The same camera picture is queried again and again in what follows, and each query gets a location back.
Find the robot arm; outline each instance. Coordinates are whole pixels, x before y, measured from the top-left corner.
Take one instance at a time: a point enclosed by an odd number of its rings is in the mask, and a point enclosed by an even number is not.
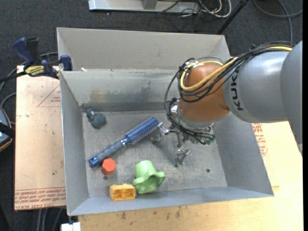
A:
[[[225,63],[190,60],[176,77],[180,99],[167,115],[184,133],[229,113],[250,123],[289,121],[302,153],[302,41],[264,44]]]

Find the white cable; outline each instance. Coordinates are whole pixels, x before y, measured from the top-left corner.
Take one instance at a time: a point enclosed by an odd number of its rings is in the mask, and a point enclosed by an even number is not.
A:
[[[215,16],[215,17],[218,17],[218,18],[226,18],[226,17],[228,17],[228,16],[231,14],[231,12],[232,12],[232,4],[231,4],[231,1],[230,1],[230,0],[227,0],[227,2],[228,2],[229,11],[228,11],[228,13],[226,13],[226,14],[224,14],[224,15],[218,15],[218,14],[216,14],[217,11],[210,11],[210,10],[209,10],[207,7],[205,7],[204,5],[203,5],[203,7],[204,7],[206,10],[202,10],[202,12],[209,13],[209,14]]]

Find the black cable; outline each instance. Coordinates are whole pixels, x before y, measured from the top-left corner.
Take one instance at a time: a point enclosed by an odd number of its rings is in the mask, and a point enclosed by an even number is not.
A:
[[[176,72],[176,74],[173,76],[171,82],[169,83],[168,87],[167,87],[167,90],[166,90],[166,93],[165,93],[165,97],[164,97],[164,107],[165,107],[165,110],[166,110],[166,113],[167,113],[167,118],[168,120],[171,122],[171,124],[173,126],[175,126],[178,130],[180,130],[181,132],[189,135],[189,136],[192,136],[194,139],[196,139],[199,143],[203,144],[203,145],[206,145],[207,142],[203,142],[201,141],[198,137],[203,137],[203,138],[208,138],[208,133],[203,133],[203,132],[195,132],[195,131],[190,131],[186,128],[184,128],[182,125],[180,125],[179,123],[177,123],[171,113],[170,113],[170,109],[171,109],[171,106],[172,104],[177,100],[177,98],[173,98],[172,101],[167,101],[167,96],[168,96],[168,93],[169,93],[169,90],[171,88],[171,85],[173,83],[173,81],[175,80],[175,78],[179,75],[179,73],[182,71],[182,69],[185,67],[185,64],[186,62],[189,62],[190,60],[194,60],[194,58],[190,58],[188,59],[187,61],[185,61],[185,63],[179,67],[179,70]]]
[[[293,16],[300,15],[303,12],[303,10],[300,10],[300,11],[298,11],[296,13],[293,13],[293,14],[288,14],[288,13],[286,13],[286,15],[283,15],[283,14],[272,14],[272,13],[266,12],[265,10],[261,9],[261,7],[257,4],[256,0],[253,0],[253,2],[255,4],[255,6],[257,7],[257,9],[259,9],[260,11],[262,11],[263,13],[265,13],[267,15],[274,16],[274,17],[277,17],[277,18],[286,19],[286,18],[290,18],[290,17],[293,17]]]
[[[286,7],[279,0],[277,0],[277,2],[283,8],[283,10],[284,10],[286,15],[272,14],[272,13],[268,13],[268,12],[264,11],[263,9],[261,9],[257,5],[256,0],[253,0],[253,1],[254,1],[254,4],[255,4],[256,8],[259,9],[260,11],[262,11],[263,13],[265,13],[267,15],[270,15],[270,16],[273,16],[273,17],[276,17],[276,18],[280,18],[280,19],[288,19],[288,21],[289,21],[289,28],[290,28],[290,41],[293,42],[293,29],[292,29],[291,17],[300,15],[303,12],[303,10],[300,10],[299,12],[296,12],[294,14],[289,14],[287,9],[286,9]]]
[[[215,91],[217,91],[221,86],[222,84],[216,88],[214,91],[212,91],[213,87],[222,79],[224,78],[230,71],[233,70],[233,72],[235,70],[238,70],[244,62],[246,62],[247,60],[249,60],[252,56],[256,56],[256,55],[259,55],[261,53],[264,53],[264,52],[268,52],[268,51],[284,51],[283,49],[271,49],[270,47],[274,47],[274,46],[285,46],[285,47],[292,47],[292,43],[290,42],[284,42],[284,43],[281,43],[281,42],[271,42],[271,43],[266,43],[266,44],[263,44],[263,45],[260,45],[258,47],[255,47],[253,49],[251,49],[250,51],[244,53],[244,54],[241,54],[239,56],[237,56],[237,58],[233,59],[233,58],[230,58],[228,61],[225,62],[225,64],[229,63],[232,59],[234,60],[234,62],[228,66],[226,69],[224,69],[216,78],[215,80],[205,86],[207,82],[205,82],[202,86],[200,86],[199,88],[197,88],[195,91],[193,92],[184,92],[182,89],[181,89],[181,86],[180,86],[180,78],[178,78],[178,90],[179,90],[179,93],[180,93],[180,97],[183,99],[183,101],[187,102],[187,103],[194,103],[194,102],[197,102],[199,100],[201,100],[202,98],[204,98],[205,96],[208,96],[208,95],[211,95],[213,94]],[[182,68],[181,72],[178,74],[178,76],[181,76],[183,74],[183,71],[184,71],[184,68]],[[188,100],[186,99],[184,96],[195,96],[196,98],[195,99],[192,99],[192,100]]]
[[[42,231],[45,231],[45,223],[46,223],[46,217],[47,217],[47,213],[48,213],[48,208],[45,210],[44,213],[44,217],[43,217],[43,221],[42,221]]]
[[[11,97],[13,97],[13,96],[15,96],[15,95],[16,95],[16,92],[14,92],[14,93],[12,93],[12,94],[6,96],[6,97],[3,99],[2,103],[0,104],[0,107],[3,108],[5,102],[6,102],[9,98],[11,98]]]
[[[57,215],[57,217],[56,217],[56,220],[54,221],[54,225],[53,225],[51,231],[54,231],[54,230],[55,230],[55,228],[56,228],[56,226],[57,226],[57,224],[58,224],[58,220],[59,220],[59,217],[60,217],[60,215],[61,215],[62,210],[63,210],[63,208],[60,208],[59,213],[58,213],[58,215]]]
[[[39,231],[39,226],[40,226],[40,217],[42,215],[42,209],[39,209],[39,212],[38,212],[38,224],[37,224],[37,231]]]
[[[170,7],[168,7],[168,8],[166,8],[166,9],[162,10],[161,12],[158,12],[158,14],[162,14],[162,13],[165,13],[165,12],[171,10],[174,6],[176,6],[176,5],[177,5],[179,2],[181,2],[181,1],[182,1],[182,0],[177,0],[173,5],[171,5]]]

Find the green plastic object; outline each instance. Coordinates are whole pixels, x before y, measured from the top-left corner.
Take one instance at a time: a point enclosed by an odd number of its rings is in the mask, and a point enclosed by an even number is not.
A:
[[[134,167],[135,180],[133,185],[139,194],[156,190],[165,180],[164,172],[157,172],[154,165],[149,160],[139,162]]]

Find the orange block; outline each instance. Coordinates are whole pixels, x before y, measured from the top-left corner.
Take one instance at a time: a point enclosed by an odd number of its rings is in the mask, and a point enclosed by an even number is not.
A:
[[[106,158],[102,163],[101,172],[104,175],[111,175],[116,169],[116,162],[112,158]]]

